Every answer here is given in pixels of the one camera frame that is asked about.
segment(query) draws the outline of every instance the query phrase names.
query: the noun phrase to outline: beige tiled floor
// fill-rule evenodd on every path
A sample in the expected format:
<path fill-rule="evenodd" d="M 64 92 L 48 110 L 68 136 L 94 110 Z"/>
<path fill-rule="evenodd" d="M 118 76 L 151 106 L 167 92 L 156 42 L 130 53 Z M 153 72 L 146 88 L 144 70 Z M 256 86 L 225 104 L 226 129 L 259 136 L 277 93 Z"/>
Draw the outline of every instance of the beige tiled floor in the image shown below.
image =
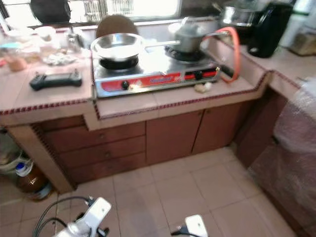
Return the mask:
<path fill-rule="evenodd" d="M 193 214 L 202 215 L 210 237 L 295 236 L 229 148 L 85 183 L 40 203 L 11 200 L 0 205 L 0 236 L 31 237 L 46 206 L 78 195 L 102 196 L 112 204 L 101 224 L 110 237 L 168 237 Z M 81 201 L 66 202 L 48 217 L 69 222 L 86 209 Z M 61 226 L 48 225 L 42 236 L 55 229 Z"/>

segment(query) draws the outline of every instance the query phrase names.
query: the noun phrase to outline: cable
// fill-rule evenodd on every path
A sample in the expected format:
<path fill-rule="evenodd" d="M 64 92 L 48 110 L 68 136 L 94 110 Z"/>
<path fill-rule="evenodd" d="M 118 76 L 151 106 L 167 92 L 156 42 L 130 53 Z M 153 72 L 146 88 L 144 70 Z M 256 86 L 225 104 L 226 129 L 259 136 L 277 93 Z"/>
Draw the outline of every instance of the cable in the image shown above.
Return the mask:
<path fill-rule="evenodd" d="M 178 235 L 184 235 L 184 236 L 194 236 L 194 237 L 201 237 L 189 232 L 185 232 L 185 231 L 175 231 L 171 233 L 172 236 L 178 236 Z"/>
<path fill-rule="evenodd" d="M 58 217 L 51 217 L 51 218 L 48 218 L 46 221 L 44 221 L 44 222 L 40 225 L 40 227 L 39 227 L 39 229 L 38 229 L 38 231 L 37 231 L 37 233 L 36 233 L 36 236 L 37 236 L 37 237 L 40 235 L 40 232 L 42 231 L 42 229 L 44 228 L 44 226 L 45 226 L 48 222 L 50 222 L 50 221 L 57 221 L 57 222 L 59 222 L 60 224 L 62 224 L 64 227 L 67 227 L 66 223 L 63 222 L 63 221 L 62 221 L 61 219 L 59 219 Z"/>
<path fill-rule="evenodd" d="M 37 237 L 37 233 L 38 233 L 38 228 L 40 227 L 41 222 L 44 219 L 44 216 L 47 214 L 47 212 L 50 210 L 50 208 L 52 208 L 54 205 L 59 204 L 61 202 L 67 201 L 67 200 L 71 200 L 71 199 L 82 199 L 84 201 L 86 201 L 88 203 L 89 206 L 92 205 L 92 203 L 94 202 L 93 199 L 89 199 L 87 197 L 80 197 L 80 196 L 74 196 L 74 197 L 66 197 L 63 199 L 60 199 L 56 202 L 53 202 L 51 205 L 49 205 L 46 210 L 43 212 L 43 214 L 40 216 L 39 221 L 36 223 L 35 229 L 33 231 L 32 237 Z"/>

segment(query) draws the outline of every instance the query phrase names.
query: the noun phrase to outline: cabinet door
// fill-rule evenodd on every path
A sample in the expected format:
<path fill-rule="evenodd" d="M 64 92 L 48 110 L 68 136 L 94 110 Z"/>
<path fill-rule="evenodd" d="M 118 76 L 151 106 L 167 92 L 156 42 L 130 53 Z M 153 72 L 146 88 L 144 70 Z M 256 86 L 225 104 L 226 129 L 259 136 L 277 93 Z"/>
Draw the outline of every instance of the cabinet door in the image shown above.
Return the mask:
<path fill-rule="evenodd" d="M 237 157 L 249 167 L 272 142 L 273 128 L 287 99 L 268 89 L 253 106 L 236 136 Z"/>
<path fill-rule="evenodd" d="M 147 162 L 158 163 L 190 155 L 202 111 L 147 121 Z"/>
<path fill-rule="evenodd" d="M 230 144 L 251 104 L 252 101 L 246 101 L 206 109 L 197 133 L 193 154 Z"/>

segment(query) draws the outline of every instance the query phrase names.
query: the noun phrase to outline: remote control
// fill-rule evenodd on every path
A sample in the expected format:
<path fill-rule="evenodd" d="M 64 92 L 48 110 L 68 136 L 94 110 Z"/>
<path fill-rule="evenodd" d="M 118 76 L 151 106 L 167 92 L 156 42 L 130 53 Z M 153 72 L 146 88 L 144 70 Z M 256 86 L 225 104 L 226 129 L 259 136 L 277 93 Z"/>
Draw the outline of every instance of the remote control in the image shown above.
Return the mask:
<path fill-rule="evenodd" d="M 82 75 L 77 69 L 73 73 L 62 73 L 62 74 L 38 74 L 30 81 L 30 86 L 33 90 L 41 90 L 48 87 L 58 86 L 81 86 Z"/>

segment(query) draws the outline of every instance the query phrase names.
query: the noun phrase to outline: plastic bottle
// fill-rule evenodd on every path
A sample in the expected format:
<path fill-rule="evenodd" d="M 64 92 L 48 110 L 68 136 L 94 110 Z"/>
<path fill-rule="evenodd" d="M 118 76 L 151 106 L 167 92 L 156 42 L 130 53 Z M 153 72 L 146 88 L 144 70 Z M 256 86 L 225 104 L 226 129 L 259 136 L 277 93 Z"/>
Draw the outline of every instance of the plastic bottle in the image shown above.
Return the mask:
<path fill-rule="evenodd" d="M 19 176 L 17 187 L 23 193 L 26 193 L 28 198 L 32 200 L 42 200 L 47 198 L 53 192 L 49 180 L 33 162 L 29 165 L 20 162 L 16 165 L 15 171 Z"/>

